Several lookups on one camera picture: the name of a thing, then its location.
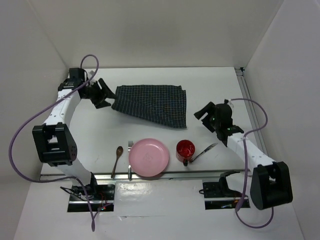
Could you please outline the dark checked cloth napkin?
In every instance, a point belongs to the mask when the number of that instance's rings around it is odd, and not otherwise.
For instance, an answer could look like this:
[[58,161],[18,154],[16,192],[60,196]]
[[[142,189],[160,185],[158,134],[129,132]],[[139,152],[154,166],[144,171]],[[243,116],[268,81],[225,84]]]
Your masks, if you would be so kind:
[[111,108],[173,129],[186,129],[187,94],[176,85],[121,85]]

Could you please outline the red mug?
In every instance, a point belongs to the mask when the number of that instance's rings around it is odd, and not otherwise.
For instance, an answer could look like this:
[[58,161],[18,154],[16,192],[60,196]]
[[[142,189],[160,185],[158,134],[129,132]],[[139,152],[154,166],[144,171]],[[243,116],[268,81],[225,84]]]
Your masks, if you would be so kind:
[[183,139],[176,145],[176,158],[178,161],[183,163],[185,167],[187,167],[189,162],[192,160],[195,151],[195,145],[190,140]]

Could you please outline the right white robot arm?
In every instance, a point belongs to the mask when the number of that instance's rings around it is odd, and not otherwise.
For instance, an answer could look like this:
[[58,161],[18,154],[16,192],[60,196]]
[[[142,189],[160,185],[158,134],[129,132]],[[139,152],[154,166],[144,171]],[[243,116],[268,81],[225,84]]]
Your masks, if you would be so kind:
[[246,99],[261,109],[265,123],[257,129],[244,132],[233,124],[231,101],[226,99],[220,104],[209,102],[194,113],[194,116],[210,132],[216,133],[217,139],[236,153],[243,160],[245,170],[252,173],[250,197],[258,210],[291,203],[293,191],[288,165],[283,161],[273,160],[247,138],[250,133],[266,127],[269,120],[266,111],[256,101]]

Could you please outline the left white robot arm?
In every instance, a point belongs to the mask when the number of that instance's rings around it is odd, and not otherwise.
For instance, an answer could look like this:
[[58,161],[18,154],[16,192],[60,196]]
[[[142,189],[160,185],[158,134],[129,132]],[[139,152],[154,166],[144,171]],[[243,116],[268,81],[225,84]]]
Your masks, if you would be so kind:
[[115,99],[102,78],[95,80],[95,71],[70,68],[68,78],[57,89],[57,104],[42,125],[32,129],[32,136],[40,161],[70,177],[75,194],[92,200],[99,187],[92,172],[78,159],[78,147],[70,131],[70,123],[81,100],[90,100],[96,109],[111,106],[107,99]]

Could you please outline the silver table knife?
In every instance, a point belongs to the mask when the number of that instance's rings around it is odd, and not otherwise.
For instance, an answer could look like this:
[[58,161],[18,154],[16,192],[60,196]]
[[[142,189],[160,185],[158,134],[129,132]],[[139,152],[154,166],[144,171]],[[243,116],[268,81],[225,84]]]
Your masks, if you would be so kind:
[[193,163],[195,160],[197,160],[199,157],[201,157],[202,155],[204,155],[206,152],[210,151],[211,149],[213,149],[216,145],[218,145],[218,143],[213,143],[211,145],[209,145],[206,149],[204,149],[201,153],[199,153],[197,156],[195,156],[194,158],[192,158],[189,162]]

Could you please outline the brown wooden spoon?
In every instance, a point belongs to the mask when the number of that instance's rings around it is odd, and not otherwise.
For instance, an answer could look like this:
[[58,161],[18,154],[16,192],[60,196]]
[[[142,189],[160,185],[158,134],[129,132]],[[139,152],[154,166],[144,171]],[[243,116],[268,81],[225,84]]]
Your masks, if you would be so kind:
[[124,149],[123,149],[122,146],[118,146],[117,149],[116,149],[116,160],[115,160],[115,163],[114,163],[114,166],[113,166],[111,175],[110,175],[110,177],[111,177],[112,179],[115,177],[116,168],[117,168],[117,163],[118,163],[119,158],[122,156],[123,151],[124,151]]

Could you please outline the pink plastic plate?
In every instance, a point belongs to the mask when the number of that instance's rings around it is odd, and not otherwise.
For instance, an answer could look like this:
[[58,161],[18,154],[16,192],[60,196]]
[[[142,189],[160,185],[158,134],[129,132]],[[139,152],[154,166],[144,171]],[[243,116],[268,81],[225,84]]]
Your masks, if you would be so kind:
[[128,155],[131,169],[139,176],[154,177],[169,164],[168,148],[159,140],[145,138],[133,144]]

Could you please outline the aluminium rail front edge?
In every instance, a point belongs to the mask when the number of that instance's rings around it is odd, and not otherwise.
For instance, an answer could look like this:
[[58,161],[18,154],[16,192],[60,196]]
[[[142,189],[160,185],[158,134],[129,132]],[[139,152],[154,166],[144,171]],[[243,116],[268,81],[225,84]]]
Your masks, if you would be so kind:
[[116,173],[114,178],[111,178],[111,173],[102,174],[96,173],[95,178],[99,182],[102,181],[153,181],[153,180],[190,180],[190,179],[214,179],[219,178],[221,174],[237,172],[243,173],[243,170],[204,170],[204,171],[168,171],[160,173],[152,177],[144,177],[131,171],[129,177],[128,172]]

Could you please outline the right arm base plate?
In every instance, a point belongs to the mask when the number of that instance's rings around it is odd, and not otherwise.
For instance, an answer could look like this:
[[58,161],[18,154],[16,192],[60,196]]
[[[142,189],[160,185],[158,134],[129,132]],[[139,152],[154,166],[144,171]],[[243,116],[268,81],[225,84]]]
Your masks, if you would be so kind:
[[224,189],[219,182],[203,182],[198,191],[203,195],[205,210],[235,209],[242,193]]

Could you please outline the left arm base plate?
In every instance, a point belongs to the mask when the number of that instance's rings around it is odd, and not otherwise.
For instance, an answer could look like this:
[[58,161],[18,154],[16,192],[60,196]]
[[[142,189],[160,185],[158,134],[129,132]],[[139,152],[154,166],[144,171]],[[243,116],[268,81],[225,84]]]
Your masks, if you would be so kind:
[[[98,184],[95,187],[95,191],[89,188],[87,189],[92,211],[94,213],[98,210],[102,212],[113,212],[116,189],[115,183]],[[69,195],[68,213],[84,213],[90,211],[82,187],[72,186],[68,188],[61,186],[60,189]]]

